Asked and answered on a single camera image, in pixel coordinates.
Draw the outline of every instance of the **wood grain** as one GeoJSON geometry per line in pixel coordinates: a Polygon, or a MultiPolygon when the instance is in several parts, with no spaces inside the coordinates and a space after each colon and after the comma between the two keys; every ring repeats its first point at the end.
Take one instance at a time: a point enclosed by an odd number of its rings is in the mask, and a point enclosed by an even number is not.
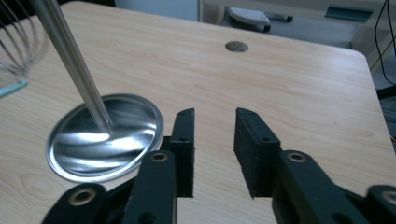
{"type": "MultiPolygon", "coordinates": [[[[364,194],[374,184],[395,185],[395,155],[358,52],[80,2],[63,12],[101,94],[149,99],[167,135],[178,111],[195,108],[194,198],[178,200],[179,223],[275,223],[271,200],[250,199],[233,154],[237,107],[259,113],[284,149],[308,153],[346,189],[364,194]],[[228,51],[232,40],[248,51],[228,51]]],[[[76,185],[45,159],[52,128],[82,103],[52,45],[28,80],[0,99],[5,223],[39,223],[76,185]]]]}

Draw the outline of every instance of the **metal pole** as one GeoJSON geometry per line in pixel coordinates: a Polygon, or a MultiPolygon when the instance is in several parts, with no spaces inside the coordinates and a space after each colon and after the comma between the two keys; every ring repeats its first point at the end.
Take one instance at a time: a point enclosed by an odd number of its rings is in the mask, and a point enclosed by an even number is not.
{"type": "Polygon", "coordinates": [[[30,0],[30,2],[96,124],[98,126],[109,125],[110,117],[105,104],[96,89],[58,2],[56,0],[30,0]]]}

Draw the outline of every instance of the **round metal base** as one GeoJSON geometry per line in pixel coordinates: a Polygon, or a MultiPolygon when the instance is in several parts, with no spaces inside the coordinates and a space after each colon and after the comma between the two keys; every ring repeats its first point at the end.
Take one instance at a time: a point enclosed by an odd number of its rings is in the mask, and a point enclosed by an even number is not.
{"type": "Polygon", "coordinates": [[[80,105],[52,131],[46,156],[59,176],[99,182],[124,175],[163,140],[163,117],[152,102],[130,94],[104,96],[103,101],[110,127],[97,126],[80,105]]]}

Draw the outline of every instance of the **whisk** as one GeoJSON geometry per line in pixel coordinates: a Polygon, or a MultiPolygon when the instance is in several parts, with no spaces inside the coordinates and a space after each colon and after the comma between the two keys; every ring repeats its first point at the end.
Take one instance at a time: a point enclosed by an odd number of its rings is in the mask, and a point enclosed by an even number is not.
{"type": "Polygon", "coordinates": [[[38,40],[37,29],[20,0],[13,8],[0,0],[0,97],[26,85],[29,68],[47,48],[48,39],[38,40]],[[22,12],[21,22],[13,10],[22,12]]]}

